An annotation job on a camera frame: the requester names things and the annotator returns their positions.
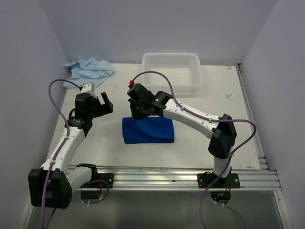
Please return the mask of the dark blue towel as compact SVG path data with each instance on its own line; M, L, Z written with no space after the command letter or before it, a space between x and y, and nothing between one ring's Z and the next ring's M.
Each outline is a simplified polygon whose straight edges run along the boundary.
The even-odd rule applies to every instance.
M164 117L147 117L137 121L124 117L122 136L128 145L168 144L175 141L173 121Z

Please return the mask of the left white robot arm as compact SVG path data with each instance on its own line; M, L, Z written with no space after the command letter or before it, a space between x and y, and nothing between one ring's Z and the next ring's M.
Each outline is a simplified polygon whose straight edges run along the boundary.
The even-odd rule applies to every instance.
M29 172L30 199L34 207L65 209L78 188L98 184L99 175L94 164L80 163L71 173L66 172L91 129L93 119L113 112L107 94L102 92L101 96L102 104L94 93L76 95L75 107L69 113L60 142L40 168Z

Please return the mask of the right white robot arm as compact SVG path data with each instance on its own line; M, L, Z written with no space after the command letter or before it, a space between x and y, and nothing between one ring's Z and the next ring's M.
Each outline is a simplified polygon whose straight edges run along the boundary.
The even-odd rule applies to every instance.
M232 168L229 156L235 144L237 132L231 116L205 114L180 102L171 94L158 91L153 94L142 84L130 81L129 102L132 119L142 120L151 116L164 117L191 127L210 140L208 152L213 155L213 171L202 175L200 187L228 187Z

